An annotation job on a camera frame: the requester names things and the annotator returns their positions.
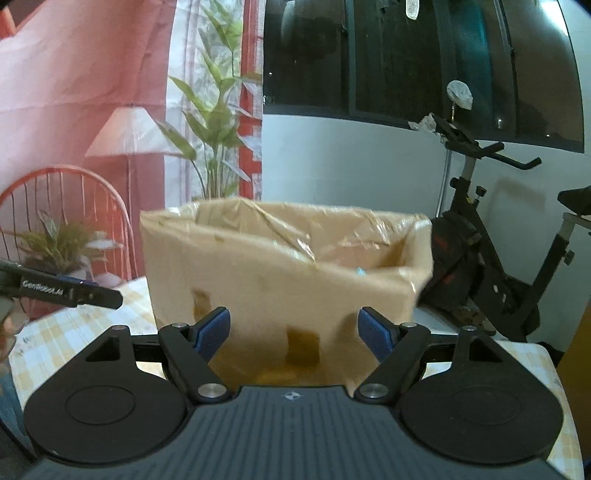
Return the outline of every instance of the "metal screw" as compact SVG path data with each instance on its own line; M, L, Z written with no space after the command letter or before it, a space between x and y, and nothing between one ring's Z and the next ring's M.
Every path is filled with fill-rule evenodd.
M366 398L382 398L388 394L388 387L380 383L367 383L361 385L359 393Z
M219 383L206 383L197 389L197 393L205 398L219 398L227 391L228 389Z

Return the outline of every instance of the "red chair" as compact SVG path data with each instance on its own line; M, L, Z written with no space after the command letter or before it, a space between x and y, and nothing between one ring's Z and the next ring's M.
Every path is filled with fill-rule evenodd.
M22 262L25 258L12 232L42 231L38 211L55 221L84 222L121 247L92 263L93 279L113 287L137 276L134 234L125 203L119 193L96 173L72 165L36 170L9 186L0 195L0 257ZM29 310L29 317L41 316Z

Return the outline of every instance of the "round disc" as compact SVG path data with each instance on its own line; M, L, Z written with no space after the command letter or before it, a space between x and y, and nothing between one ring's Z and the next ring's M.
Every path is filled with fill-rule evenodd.
M552 393L488 380L451 371L425 378L403 395L402 421L421 443L462 462L518 463L549 451L562 425Z
M166 380L139 370L99 377L58 376L31 396L25 426L36 449L79 464L121 463L155 450L183 421L183 396Z

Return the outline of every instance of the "orange wall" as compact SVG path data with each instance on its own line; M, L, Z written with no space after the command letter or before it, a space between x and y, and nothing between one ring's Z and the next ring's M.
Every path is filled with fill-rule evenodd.
M573 342L558 365L569 399L583 459L591 458L591 304L587 306Z

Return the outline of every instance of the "window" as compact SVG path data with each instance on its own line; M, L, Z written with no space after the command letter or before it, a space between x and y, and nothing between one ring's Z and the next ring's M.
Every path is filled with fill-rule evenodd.
M467 83L457 120L483 140L583 151L583 109L557 0L268 0L265 111L407 127L449 117L446 85Z

